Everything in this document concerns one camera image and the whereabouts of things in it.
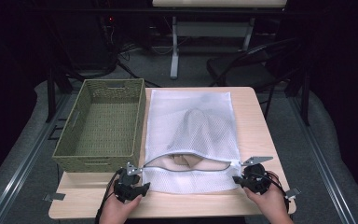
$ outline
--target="mesh laundry bag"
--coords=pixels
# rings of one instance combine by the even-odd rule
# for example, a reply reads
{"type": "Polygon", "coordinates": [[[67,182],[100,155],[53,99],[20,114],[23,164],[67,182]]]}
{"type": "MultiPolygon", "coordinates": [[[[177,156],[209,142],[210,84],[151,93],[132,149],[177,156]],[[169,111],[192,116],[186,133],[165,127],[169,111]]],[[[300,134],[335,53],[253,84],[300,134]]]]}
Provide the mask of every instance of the mesh laundry bag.
{"type": "Polygon", "coordinates": [[[168,193],[235,189],[241,174],[229,92],[152,91],[143,183],[168,193]]]}

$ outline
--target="table top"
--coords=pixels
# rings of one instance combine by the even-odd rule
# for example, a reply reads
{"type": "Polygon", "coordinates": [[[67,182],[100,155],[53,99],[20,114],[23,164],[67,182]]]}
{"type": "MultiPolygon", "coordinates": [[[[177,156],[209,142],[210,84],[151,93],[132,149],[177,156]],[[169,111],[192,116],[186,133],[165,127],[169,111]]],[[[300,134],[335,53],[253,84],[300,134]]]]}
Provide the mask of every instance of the table top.
{"type": "Polygon", "coordinates": [[[153,0],[153,7],[285,7],[286,0],[153,0]]]}
{"type": "MultiPolygon", "coordinates": [[[[146,88],[146,111],[139,166],[145,161],[145,132],[147,112],[150,105],[150,88],[146,88]]],[[[213,87],[213,88],[159,88],[167,91],[221,91],[230,92],[237,122],[237,138],[241,160],[252,156],[272,156],[271,161],[263,162],[266,170],[280,177],[284,190],[289,186],[284,175],[277,151],[269,134],[260,105],[252,88],[213,87]]],[[[94,218],[112,173],[66,173],[62,175],[57,193],[65,194],[62,201],[54,200],[49,216],[54,219],[94,218]]],[[[294,201],[289,213],[296,211],[294,201]]],[[[168,194],[148,191],[140,205],[130,217],[227,217],[260,215],[261,212],[250,201],[243,189],[237,188],[207,194],[168,194]]]]}

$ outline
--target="chair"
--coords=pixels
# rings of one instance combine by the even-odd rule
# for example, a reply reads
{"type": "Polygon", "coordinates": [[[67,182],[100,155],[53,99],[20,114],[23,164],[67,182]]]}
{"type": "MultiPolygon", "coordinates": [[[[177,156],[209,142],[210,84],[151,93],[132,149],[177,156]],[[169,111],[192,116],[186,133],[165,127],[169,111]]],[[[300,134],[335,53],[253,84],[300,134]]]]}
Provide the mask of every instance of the chair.
{"type": "Polygon", "coordinates": [[[279,73],[281,62],[299,47],[299,40],[291,38],[210,59],[207,62],[207,69],[214,79],[210,87],[216,84],[218,86],[246,86],[252,87],[255,92],[266,91],[269,88],[267,101],[260,103],[267,103],[264,112],[266,119],[275,86],[298,71],[298,69],[290,69],[289,72],[281,75],[279,73]],[[273,66],[265,66],[266,63],[272,63],[273,66]]]}

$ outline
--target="olive green basket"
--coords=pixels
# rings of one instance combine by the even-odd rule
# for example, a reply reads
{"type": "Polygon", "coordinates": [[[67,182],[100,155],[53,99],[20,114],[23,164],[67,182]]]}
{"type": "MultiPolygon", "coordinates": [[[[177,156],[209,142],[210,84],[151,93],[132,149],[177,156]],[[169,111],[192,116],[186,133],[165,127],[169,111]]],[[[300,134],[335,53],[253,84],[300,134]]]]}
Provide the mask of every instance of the olive green basket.
{"type": "Polygon", "coordinates": [[[71,173],[138,164],[145,104],[143,79],[85,80],[52,159],[71,173]]]}

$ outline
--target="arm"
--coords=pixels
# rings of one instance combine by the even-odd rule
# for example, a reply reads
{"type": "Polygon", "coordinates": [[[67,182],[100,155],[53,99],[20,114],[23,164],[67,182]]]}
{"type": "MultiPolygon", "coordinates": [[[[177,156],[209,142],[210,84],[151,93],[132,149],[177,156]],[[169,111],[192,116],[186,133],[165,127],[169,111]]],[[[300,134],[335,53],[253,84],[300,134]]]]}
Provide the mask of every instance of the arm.
{"type": "MultiPolygon", "coordinates": [[[[109,189],[109,194],[113,192],[113,185],[109,189]]],[[[129,203],[122,203],[115,195],[110,196],[104,206],[100,217],[100,224],[123,224],[130,213],[138,206],[142,200],[142,195],[138,195],[129,203]]]]}
{"type": "Polygon", "coordinates": [[[293,224],[293,220],[286,211],[286,205],[282,192],[273,184],[263,195],[255,194],[247,188],[243,188],[250,200],[257,204],[257,207],[271,224],[293,224]]]}

